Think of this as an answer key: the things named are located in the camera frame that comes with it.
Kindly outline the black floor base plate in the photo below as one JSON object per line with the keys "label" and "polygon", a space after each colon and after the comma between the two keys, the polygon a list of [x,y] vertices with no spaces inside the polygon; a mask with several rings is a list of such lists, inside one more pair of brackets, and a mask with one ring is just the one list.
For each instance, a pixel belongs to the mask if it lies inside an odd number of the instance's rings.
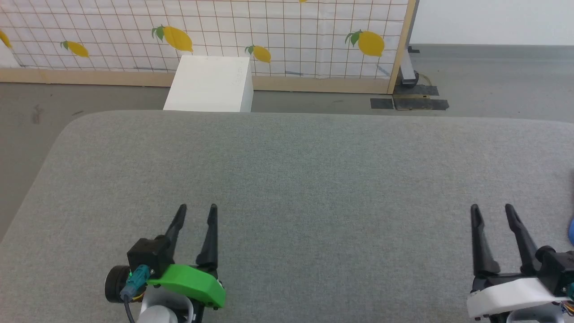
{"label": "black floor base plate", "polygon": [[439,98],[436,86],[416,85],[411,88],[396,86],[392,94],[396,110],[437,110],[445,111],[450,105]]}

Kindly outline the lemon-patterned grid panel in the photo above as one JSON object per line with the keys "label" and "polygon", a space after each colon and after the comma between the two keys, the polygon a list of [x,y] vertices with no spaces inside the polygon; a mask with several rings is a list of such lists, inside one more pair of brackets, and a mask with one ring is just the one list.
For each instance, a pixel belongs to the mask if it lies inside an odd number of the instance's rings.
{"label": "lemon-patterned grid panel", "polygon": [[0,82],[168,87],[245,57],[264,91],[391,94],[416,0],[0,0]]}

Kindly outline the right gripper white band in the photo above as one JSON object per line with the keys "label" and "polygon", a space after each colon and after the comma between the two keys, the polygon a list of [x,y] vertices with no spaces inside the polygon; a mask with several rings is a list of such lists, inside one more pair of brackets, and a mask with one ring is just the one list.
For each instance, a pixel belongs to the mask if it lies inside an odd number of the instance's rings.
{"label": "right gripper white band", "polygon": [[468,317],[475,320],[564,320],[568,297],[554,296],[536,274],[540,262],[537,246],[511,204],[505,204],[509,227],[515,235],[521,274],[499,274],[484,233],[484,219],[471,205],[471,239],[474,279],[466,300]]}

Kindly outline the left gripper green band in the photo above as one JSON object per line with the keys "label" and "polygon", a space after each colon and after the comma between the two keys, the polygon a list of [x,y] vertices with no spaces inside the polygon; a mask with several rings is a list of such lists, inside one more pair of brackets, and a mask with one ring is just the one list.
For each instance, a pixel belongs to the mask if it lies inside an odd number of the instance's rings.
{"label": "left gripper green band", "polygon": [[[181,204],[170,223],[165,236],[166,252],[174,252],[178,235],[183,228],[187,205]],[[226,291],[215,276],[207,272],[217,272],[218,268],[218,211],[212,204],[207,219],[208,229],[199,255],[196,257],[196,268],[172,264],[159,279],[149,278],[143,298],[134,303],[142,303],[142,309],[150,307],[153,302],[160,305],[181,307],[197,305],[220,309],[226,303]],[[119,293],[125,286],[129,266],[114,266],[105,281],[105,297],[110,303],[121,303]]]}

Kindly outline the white box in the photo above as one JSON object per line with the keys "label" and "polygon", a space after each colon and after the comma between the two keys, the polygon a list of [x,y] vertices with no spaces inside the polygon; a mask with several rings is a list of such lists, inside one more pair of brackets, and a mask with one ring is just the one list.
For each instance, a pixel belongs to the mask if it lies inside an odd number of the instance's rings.
{"label": "white box", "polygon": [[248,57],[181,57],[163,109],[183,112],[250,112]]}

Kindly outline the grey metal post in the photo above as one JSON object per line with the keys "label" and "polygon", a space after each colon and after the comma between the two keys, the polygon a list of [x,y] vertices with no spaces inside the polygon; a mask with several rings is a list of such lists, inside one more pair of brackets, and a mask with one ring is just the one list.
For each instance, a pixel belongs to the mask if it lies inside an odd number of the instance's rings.
{"label": "grey metal post", "polygon": [[414,69],[410,57],[412,47],[407,46],[400,62],[399,85],[404,88],[413,88],[418,84],[419,73]]}

